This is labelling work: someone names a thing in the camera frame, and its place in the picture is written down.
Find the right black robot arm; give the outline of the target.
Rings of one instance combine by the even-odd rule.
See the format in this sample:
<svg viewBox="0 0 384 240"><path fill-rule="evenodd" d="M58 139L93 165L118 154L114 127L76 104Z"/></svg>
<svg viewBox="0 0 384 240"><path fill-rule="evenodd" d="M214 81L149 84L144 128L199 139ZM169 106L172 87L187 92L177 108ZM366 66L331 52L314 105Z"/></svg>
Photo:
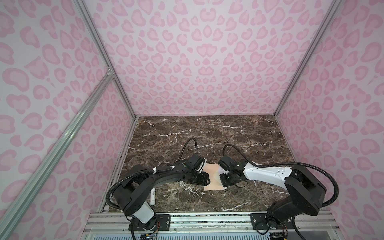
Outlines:
<svg viewBox="0 0 384 240"><path fill-rule="evenodd" d="M327 188L303 166L266 167L256 163L238 163L229 156L223 156L218 164L224 170L220 174L223 187L250 180L288 191L287 197L273 202L265 216L255 221L257 230L276 229L300 214L317 216L327 193Z"/></svg>

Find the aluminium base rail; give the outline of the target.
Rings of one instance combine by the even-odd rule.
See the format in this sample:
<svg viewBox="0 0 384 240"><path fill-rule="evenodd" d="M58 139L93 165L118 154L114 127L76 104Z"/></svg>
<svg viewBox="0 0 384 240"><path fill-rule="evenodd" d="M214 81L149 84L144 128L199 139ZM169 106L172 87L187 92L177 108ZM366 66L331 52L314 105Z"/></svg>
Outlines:
<svg viewBox="0 0 384 240"><path fill-rule="evenodd" d="M289 240L300 237L288 221L265 235L254 230L257 222L250 212L170 213L168 231L154 233L154 240ZM321 211L316 217L300 215L296 226L307 240L342 240L343 234L331 212ZM92 214L81 236L82 240L130 240L129 222L123 214Z"/></svg>

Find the aluminium frame diagonal bar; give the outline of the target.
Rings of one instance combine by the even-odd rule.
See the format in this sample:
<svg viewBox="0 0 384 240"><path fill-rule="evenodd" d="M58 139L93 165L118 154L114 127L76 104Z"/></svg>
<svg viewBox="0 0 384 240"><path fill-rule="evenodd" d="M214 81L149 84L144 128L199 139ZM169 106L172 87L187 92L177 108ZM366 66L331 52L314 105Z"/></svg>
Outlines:
<svg viewBox="0 0 384 240"><path fill-rule="evenodd" d="M113 79L114 75L111 73L107 73L104 76L103 80L85 101L61 137L23 187L18 197L10 205L1 220L2 240L9 239Z"/></svg>

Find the green floral letter paper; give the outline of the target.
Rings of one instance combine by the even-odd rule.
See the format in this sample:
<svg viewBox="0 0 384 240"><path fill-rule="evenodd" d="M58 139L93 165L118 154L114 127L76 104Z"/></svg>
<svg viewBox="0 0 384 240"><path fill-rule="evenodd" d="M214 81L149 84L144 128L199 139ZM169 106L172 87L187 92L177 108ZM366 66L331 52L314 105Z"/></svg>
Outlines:
<svg viewBox="0 0 384 240"><path fill-rule="evenodd" d="M228 171L225 171L222 167L219 166L218 170L217 170L217 173L218 175L220 176L221 174L226 174Z"/></svg>

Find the right rear aluminium post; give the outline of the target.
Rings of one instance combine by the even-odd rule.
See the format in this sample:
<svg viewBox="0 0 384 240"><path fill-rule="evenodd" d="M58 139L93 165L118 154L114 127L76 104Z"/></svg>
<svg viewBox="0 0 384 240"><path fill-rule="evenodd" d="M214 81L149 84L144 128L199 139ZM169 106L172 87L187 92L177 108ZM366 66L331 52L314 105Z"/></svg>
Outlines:
<svg viewBox="0 0 384 240"><path fill-rule="evenodd" d="M285 106L286 102L288 101L289 96L293 92L296 84L300 80L301 76L303 75L304 70L306 69L307 65L311 61L311 58L315 54L318 46L320 45L323 37L325 36L327 30L331 26L332 22L334 21L335 17L338 15L340 9L342 8L345 1L342 0L333 0L331 2L331 5L325 14L321 24L318 27L318 30L314 34L313 39L311 40L309 47L307 51L305 52L297 70L295 71L292 80L288 84L287 89L285 90L283 97L274 113L274 117L277 119L279 114L283 111L283 107Z"/></svg>

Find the left rear aluminium post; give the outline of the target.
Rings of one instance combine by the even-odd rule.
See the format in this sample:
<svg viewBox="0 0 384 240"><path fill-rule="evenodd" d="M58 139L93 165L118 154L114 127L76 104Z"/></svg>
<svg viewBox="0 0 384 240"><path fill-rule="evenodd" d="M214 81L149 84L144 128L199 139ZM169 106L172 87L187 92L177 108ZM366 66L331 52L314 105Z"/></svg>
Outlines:
<svg viewBox="0 0 384 240"><path fill-rule="evenodd" d="M88 7L86 5L85 1L80 1L80 0L74 0L73 1L79 14L81 15L86 28L88 29L88 32L91 35L91 38L93 39L93 42L95 43L96 49L98 50L105 66L108 69L108 72L111 73L112 79L118 89L118 93L123 99L123 103L125 104L126 108L128 109L132 119L136 119L137 116L129 102L128 96L123 88L123 85L115 71L115 68L111 62L111 59L107 53L106 47L102 41L102 38L100 37L100 34L98 33L98 30L96 28L96 25L92 19L92 16L88 10Z"/></svg>

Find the aluminium post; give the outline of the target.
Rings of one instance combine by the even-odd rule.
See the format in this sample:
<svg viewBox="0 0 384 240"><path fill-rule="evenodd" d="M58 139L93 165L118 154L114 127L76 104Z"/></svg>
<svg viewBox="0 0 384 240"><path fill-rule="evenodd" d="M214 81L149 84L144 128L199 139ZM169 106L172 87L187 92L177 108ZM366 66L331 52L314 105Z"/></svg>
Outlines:
<svg viewBox="0 0 384 240"><path fill-rule="evenodd" d="M288 101L289 96L293 92L296 84L300 80L301 76L303 75L304 70L306 69L307 65L311 61L311 58L315 54L318 46L320 45L323 37L325 36L327 30L331 26L332 22L334 21L335 17L338 15L340 9L342 8L345 1L342 0L333 0L331 2L331 5L325 14L321 24L318 27L318 30L314 34L313 39L311 40L309 47L307 51L305 52L297 70L295 71L292 80L288 84L287 89L285 90L283 97L274 113L274 117L277 119L279 114L283 111L283 107L285 106L286 102Z"/></svg>
<svg viewBox="0 0 384 240"><path fill-rule="evenodd" d="M107 53L106 47L102 41L102 38L100 37L100 34L98 33L98 30L96 28L96 25L92 19L92 16L88 10L88 7L86 5L85 1L80 1L80 0L74 0L73 1L79 14L81 15L86 28L88 29L88 32L91 35L91 38L93 39L93 42L95 43L96 49L98 50L105 66L108 69L108 72L111 73L112 79L118 89L118 93L123 99L123 103L125 104L126 108L128 109L132 119L136 119L137 116L129 102L128 96L123 88L123 85L115 71L115 68L111 62L111 59Z"/></svg>

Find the pink envelope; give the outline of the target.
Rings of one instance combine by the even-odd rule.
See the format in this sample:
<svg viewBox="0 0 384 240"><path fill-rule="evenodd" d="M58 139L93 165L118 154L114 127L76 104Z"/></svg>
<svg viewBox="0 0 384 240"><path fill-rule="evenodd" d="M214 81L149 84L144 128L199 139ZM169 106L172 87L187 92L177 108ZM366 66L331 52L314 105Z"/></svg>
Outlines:
<svg viewBox="0 0 384 240"><path fill-rule="evenodd" d="M208 186L204 186L205 191L221 191L226 190L227 187L223 187L220 176L217 173L219 168L218 164L206 164L203 171L209 174L211 183Z"/></svg>

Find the white glue stick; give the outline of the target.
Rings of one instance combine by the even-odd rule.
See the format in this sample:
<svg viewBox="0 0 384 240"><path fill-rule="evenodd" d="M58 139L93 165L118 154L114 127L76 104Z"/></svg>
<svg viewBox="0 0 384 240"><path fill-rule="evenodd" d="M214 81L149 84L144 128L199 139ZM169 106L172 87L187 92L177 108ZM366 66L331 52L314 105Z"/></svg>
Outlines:
<svg viewBox="0 0 384 240"><path fill-rule="evenodd" d="M156 189L151 189L150 193L150 205L155 206L156 205Z"/></svg>

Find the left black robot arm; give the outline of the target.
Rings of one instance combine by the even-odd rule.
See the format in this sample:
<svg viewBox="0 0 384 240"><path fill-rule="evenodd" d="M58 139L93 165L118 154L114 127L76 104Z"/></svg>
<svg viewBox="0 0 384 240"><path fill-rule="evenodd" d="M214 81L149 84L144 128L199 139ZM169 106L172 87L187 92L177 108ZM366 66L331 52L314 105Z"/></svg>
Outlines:
<svg viewBox="0 0 384 240"><path fill-rule="evenodd" d="M134 166L129 174L115 183L107 191L106 203L125 216L138 220L145 229L151 230L157 225L157 214L147 203L152 189L171 182L185 182L207 186L211 183L209 174L176 162L165 167L147 168Z"/></svg>

